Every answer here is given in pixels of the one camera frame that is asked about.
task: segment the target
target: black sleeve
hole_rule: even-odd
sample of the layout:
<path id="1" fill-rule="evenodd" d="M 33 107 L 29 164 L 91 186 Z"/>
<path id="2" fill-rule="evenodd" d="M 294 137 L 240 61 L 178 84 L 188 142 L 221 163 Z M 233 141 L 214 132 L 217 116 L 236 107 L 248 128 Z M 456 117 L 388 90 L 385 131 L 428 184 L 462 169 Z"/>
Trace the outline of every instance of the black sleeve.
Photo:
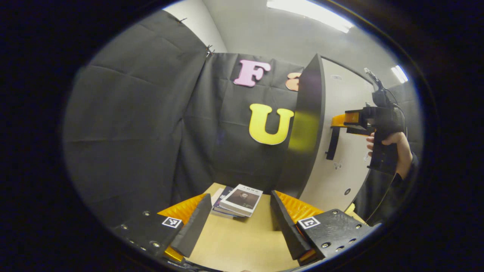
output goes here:
<path id="1" fill-rule="evenodd" d="M 418 173 L 418 158 L 412 152 L 410 170 L 405 180 L 399 174 L 385 177 L 370 170 L 355 198 L 355 212 L 369 225 L 385 222 L 402 204 L 413 188 Z"/>

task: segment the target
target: human hand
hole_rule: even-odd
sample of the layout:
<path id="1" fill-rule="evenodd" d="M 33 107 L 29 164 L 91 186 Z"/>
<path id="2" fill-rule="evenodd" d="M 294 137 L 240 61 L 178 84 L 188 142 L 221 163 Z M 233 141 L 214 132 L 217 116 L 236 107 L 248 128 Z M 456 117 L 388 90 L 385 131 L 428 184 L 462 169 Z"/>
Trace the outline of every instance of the human hand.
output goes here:
<path id="1" fill-rule="evenodd" d="M 375 141 L 375 133 L 372 133 L 369 137 L 366 138 L 367 142 L 370 142 L 366 145 L 369 150 L 373 150 L 373 143 Z M 398 161 L 396 163 L 396 173 L 405 179 L 410 171 L 410 165 L 412 163 L 413 155 L 410 151 L 410 145 L 408 144 L 407 137 L 403 132 L 397 132 L 390 134 L 385 140 L 381 142 L 384 145 L 391 145 L 396 144 L 396 149 L 398 152 Z"/>

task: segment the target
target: stack of books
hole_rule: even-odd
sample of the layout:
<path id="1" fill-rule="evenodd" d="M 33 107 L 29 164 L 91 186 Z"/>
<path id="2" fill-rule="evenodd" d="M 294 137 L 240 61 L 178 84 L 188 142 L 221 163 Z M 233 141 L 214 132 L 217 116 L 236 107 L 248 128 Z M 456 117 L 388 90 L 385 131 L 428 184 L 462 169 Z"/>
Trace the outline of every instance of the stack of books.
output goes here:
<path id="1" fill-rule="evenodd" d="M 232 188 L 218 189 L 212 196 L 211 214 L 226 217 L 251 217 L 259 203 L 261 190 L 242 184 Z"/>

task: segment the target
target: ceiling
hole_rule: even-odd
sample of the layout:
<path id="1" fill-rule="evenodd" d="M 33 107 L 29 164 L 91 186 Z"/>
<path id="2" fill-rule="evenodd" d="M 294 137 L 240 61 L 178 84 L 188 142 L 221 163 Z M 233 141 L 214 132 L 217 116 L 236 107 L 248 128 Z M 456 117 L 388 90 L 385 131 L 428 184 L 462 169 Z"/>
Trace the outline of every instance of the ceiling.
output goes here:
<path id="1" fill-rule="evenodd" d="M 319 21 L 269 9 L 266 0 L 203 0 L 230 53 L 277 58 L 306 66 L 316 53 L 362 74 L 372 70 L 389 88 L 400 85 L 397 58 L 357 27 L 340 32 Z"/>

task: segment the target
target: pink letter f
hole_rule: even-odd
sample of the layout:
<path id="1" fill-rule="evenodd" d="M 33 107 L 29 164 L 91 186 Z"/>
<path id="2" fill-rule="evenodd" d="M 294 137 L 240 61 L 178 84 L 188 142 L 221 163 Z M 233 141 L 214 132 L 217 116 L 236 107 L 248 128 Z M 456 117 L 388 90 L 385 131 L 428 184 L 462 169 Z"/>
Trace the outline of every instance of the pink letter f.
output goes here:
<path id="1" fill-rule="evenodd" d="M 265 62 L 241 60 L 241 63 L 241 73 L 239 74 L 239 77 L 234 80 L 234 83 L 237 85 L 252 87 L 256 84 L 256 82 L 252 80 L 252 76 L 256 76 L 256 79 L 260 80 L 264 75 L 264 70 L 271 70 L 271 65 Z"/>

